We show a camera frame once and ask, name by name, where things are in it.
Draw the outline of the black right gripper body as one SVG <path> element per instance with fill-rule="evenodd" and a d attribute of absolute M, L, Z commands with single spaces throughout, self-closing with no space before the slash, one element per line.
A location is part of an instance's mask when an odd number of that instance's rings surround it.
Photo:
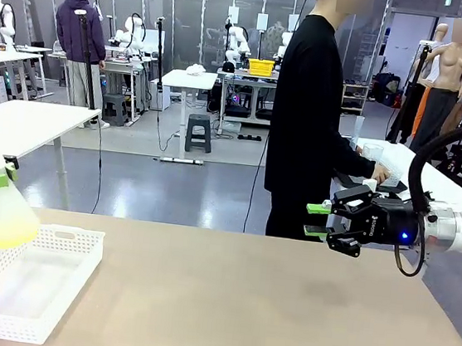
<path fill-rule="evenodd" d="M 359 242 L 411 246 L 419 235 L 419 218 L 411 202 L 398 198 L 373 198 L 359 212 Z"/>

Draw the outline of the person's right hand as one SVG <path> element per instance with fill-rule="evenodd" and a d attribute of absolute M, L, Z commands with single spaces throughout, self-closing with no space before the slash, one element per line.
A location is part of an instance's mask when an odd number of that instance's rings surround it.
<path fill-rule="evenodd" d="M 376 163 L 371 179 L 375 179 L 377 184 L 381 184 L 389 179 L 390 175 L 390 171 L 385 166 L 380 163 Z"/>

